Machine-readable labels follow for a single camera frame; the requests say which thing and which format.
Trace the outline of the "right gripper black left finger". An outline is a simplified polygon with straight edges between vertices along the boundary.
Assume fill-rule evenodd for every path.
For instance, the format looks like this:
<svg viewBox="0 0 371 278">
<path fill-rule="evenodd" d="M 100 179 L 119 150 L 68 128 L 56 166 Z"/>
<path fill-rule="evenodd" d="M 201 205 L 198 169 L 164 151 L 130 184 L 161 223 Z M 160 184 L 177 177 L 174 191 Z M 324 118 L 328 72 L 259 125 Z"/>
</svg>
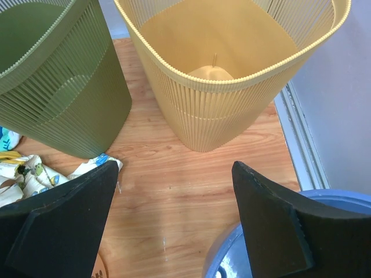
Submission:
<svg viewBox="0 0 371 278">
<path fill-rule="evenodd" d="M 1 207 L 1 277 L 91 277 L 118 173 L 110 160 Z"/>
</svg>

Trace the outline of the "peach capybara plastic bucket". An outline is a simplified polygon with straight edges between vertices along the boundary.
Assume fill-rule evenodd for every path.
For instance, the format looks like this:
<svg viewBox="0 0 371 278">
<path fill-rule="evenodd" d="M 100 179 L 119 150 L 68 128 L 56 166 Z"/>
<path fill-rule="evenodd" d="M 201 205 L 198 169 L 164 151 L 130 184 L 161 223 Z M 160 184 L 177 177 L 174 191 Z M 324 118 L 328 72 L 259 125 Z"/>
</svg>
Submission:
<svg viewBox="0 0 371 278">
<path fill-rule="evenodd" d="M 108 272 L 100 254 L 97 254 L 91 278 L 108 278 Z"/>
</svg>

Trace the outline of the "blue plastic bucket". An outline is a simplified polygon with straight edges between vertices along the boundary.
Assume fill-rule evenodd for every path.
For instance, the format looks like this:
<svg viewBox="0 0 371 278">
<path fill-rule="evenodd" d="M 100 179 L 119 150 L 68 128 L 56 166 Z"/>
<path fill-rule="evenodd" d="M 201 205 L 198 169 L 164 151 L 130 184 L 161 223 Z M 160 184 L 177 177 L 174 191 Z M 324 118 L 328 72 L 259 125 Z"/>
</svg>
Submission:
<svg viewBox="0 0 371 278">
<path fill-rule="evenodd" d="M 370 196 L 340 189 L 301 191 L 320 203 L 356 213 L 370 214 Z M 243 229 L 238 222 L 225 230 L 206 256 L 202 277 L 252 277 Z"/>
</svg>

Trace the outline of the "green slatted waste basket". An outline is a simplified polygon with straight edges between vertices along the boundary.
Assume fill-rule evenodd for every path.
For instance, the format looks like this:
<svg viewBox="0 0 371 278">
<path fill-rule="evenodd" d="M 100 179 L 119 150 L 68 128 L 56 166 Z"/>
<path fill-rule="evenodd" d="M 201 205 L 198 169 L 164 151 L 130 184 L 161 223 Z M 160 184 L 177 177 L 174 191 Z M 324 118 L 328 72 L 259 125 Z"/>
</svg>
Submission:
<svg viewBox="0 0 371 278">
<path fill-rule="evenodd" d="M 98 1 L 1 2 L 1 126 L 93 158 L 131 106 Z"/>
</svg>

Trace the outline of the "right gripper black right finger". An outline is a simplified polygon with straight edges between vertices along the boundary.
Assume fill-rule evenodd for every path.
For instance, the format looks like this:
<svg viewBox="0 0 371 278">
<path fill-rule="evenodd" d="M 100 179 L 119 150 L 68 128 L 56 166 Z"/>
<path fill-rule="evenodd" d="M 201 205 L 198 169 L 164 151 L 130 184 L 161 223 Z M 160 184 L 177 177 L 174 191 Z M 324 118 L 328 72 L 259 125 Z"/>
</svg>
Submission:
<svg viewBox="0 0 371 278">
<path fill-rule="evenodd" d="M 253 277 L 369 277 L 370 202 L 295 192 L 242 162 L 232 181 Z"/>
</svg>

